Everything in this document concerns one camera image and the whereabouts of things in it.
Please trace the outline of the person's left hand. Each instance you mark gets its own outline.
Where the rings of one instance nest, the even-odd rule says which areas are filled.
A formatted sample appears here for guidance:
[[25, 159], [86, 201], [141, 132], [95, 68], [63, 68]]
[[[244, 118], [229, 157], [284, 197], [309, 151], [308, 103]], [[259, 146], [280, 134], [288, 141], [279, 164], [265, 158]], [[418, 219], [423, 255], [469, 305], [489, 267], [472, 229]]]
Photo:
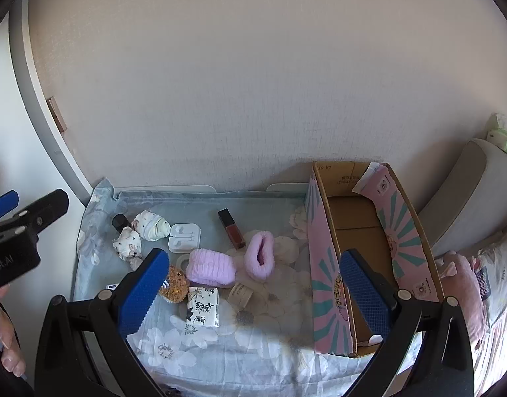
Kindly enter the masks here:
[[3, 345], [1, 363], [6, 371], [21, 377], [26, 362], [15, 336], [15, 328], [8, 314], [0, 306], [0, 340]]

